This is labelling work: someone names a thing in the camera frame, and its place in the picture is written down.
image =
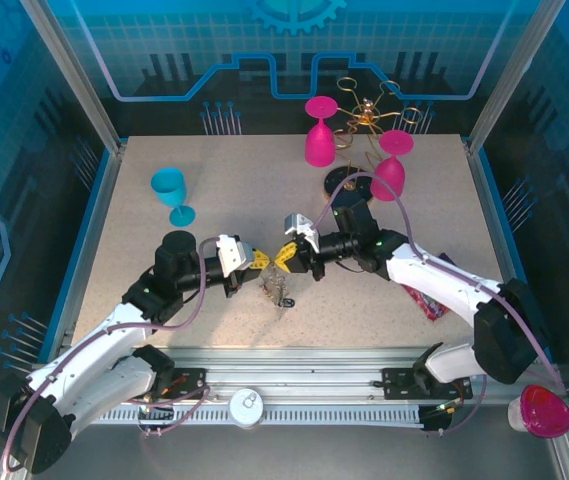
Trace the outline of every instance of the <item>table surface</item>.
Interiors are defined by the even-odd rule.
[[[406,169],[402,200],[416,241],[433,254],[446,252],[461,268],[500,280],[500,271],[457,135],[418,135],[401,158]],[[240,235],[274,257],[289,238],[284,218],[299,212],[315,219],[326,203],[323,178],[334,166],[317,169],[304,161],[304,135],[131,137],[122,161],[84,296],[74,341],[101,322],[128,287],[152,265],[155,249],[174,228],[170,209],[150,188],[163,167],[180,168],[197,212],[187,230],[198,242],[218,234]],[[347,151],[364,165],[368,142],[356,136]],[[373,200],[381,228],[405,232],[397,205]],[[337,230],[331,216],[320,233]],[[375,348],[425,346],[469,335],[454,313],[431,322],[400,285],[376,275],[327,265],[326,277],[287,275],[291,309],[266,298],[260,281],[244,285],[227,300],[208,289],[199,317],[187,330],[158,332],[153,345],[189,347]],[[186,305],[172,322],[186,319]]]

